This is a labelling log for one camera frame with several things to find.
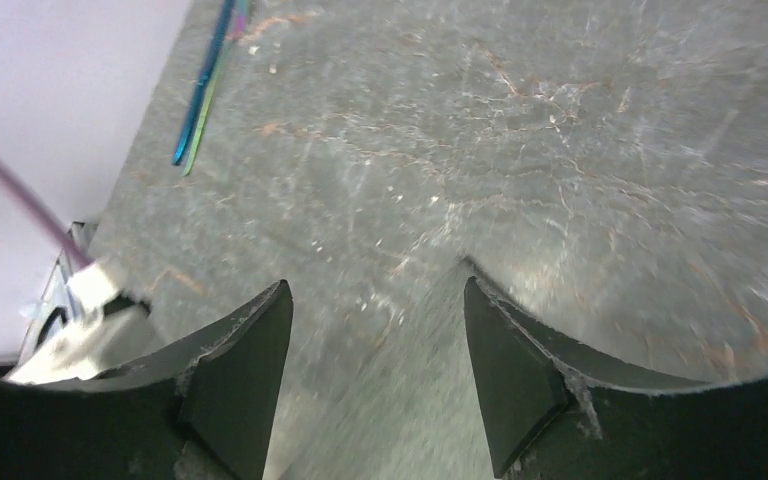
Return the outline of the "grey cloth napkin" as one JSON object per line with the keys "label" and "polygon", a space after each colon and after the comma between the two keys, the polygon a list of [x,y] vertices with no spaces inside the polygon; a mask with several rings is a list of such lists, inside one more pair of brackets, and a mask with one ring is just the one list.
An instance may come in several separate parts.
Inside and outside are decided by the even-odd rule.
{"label": "grey cloth napkin", "polygon": [[464,322],[463,259],[410,310],[285,479],[490,479]]}

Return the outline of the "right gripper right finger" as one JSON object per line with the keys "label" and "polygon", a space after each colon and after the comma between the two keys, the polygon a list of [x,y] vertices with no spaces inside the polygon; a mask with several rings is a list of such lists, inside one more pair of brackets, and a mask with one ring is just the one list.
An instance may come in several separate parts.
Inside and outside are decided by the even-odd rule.
{"label": "right gripper right finger", "polygon": [[768,479],[768,374],[707,383],[624,362],[479,277],[464,318],[499,479]]}

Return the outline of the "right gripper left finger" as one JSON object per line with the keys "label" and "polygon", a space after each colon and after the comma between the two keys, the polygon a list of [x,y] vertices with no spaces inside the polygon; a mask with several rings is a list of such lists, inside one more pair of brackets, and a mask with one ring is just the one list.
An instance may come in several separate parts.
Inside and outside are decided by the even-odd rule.
{"label": "right gripper left finger", "polygon": [[171,479],[189,447],[227,477],[261,478],[293,309],[282,280],[124,364],[0,379],[0,479]]}

